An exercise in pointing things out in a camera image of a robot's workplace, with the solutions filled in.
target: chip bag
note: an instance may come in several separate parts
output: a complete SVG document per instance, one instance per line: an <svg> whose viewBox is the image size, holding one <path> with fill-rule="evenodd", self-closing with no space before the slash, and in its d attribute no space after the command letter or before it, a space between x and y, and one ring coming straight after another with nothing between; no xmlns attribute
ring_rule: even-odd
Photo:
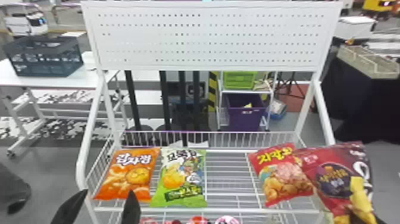
<svg viewBox="0 0 400 224"><path fill-rule="evenodd" d="M277 145L248 155L263 183L265 206L297 196L310 196L313 186L291 156L293 144Z"/></svg>
<svg viewBox="0 0 400 224"><path fill-rule="evenodd" d="M139 201L149 202L149 184L159 153L159 148L116 151L94 199L126 199L132 190Z"/></svg>
<svg viewBox="0 0 400 224"><path fill-rule="evenodd" d="M371 205L371 166L363 148L360 142L349 142L293 154L332 212L335 224L350 224L351 212L366 224L377 223Z"/></svg>
<svg viewBox="0 0 400 224"><path fill-rule="evenodd" d="M151 207L207 206L204 195L205 150L162 148L160 181Z"/></svg>

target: pegboard panel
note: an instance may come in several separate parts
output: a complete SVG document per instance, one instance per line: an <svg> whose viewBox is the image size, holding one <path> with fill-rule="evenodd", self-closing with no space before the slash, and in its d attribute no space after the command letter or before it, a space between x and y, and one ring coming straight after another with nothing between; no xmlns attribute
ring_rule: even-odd
<svg viewBox="0 0 400 224"><path fill-rule="evenodd" d="M102 69L317 70L341 2L82 1Z"/></svg>

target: yellow and black caution tape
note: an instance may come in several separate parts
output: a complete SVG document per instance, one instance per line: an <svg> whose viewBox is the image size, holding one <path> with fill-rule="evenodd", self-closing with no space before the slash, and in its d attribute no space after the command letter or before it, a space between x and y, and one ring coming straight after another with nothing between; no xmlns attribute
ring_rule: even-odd
<svg viewBox="0 0 400 224"><path fill-rule="evenodd" d="M208 112L215 112L215 106L217 104L217 91L218 91L218 72L209 72L208 79Z"/></svg>

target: wire basket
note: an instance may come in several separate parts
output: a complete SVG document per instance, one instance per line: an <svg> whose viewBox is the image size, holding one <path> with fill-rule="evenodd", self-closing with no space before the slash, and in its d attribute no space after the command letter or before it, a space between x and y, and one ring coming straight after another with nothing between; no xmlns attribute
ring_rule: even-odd
<svg viewBox="0 0 400 224"><path fill-rule="evenodd" d="M304 147L305 144L294 132L142 131L121 132L120 139L123 148L165 145L181 147L182 139L187 139L188 147L207 150L204 195L208 206L152 208L142 203L142 217L151 217L158 223L164 223L174 219L186 222L192 216L205 216L213 222L222 215L231 215L245 224L309 224L323 217L315 197L294 198L266 209L262 184L247 159L247 153L285 142L294 142L297 147ZM114 140L108 138L86 177L90 198L101 186L114 150ZM160 176L160 157L151 179L151 194L154 194ZM91 202L100 223L120 222L124 200Z"/></svg>
<svg viewBox="0 0 400 224"><path fill-rule="evenodd" d="M342 45L337 57L372 79L397 79L400 65L361 46Z"/></svg>

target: red snack bag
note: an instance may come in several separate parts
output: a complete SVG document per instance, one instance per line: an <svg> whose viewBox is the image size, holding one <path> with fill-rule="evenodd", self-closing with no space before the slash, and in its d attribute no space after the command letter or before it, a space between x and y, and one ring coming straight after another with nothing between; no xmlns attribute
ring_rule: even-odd
<svg viewBox="0 0 400 224"><path fill-rule="evenodd" d="M372 213L372 174L360 142L300 149L293 156L317 188L335 224L350 224L349 207L366 224L376 224Z"/></svg>
<svg viewBox="0 0 400 224"><path fill-rule="evenodd" d="M248 155L265 193L265 206L297 196L310 196L313 186L295 163L294 144L288 143Z"/></svg>

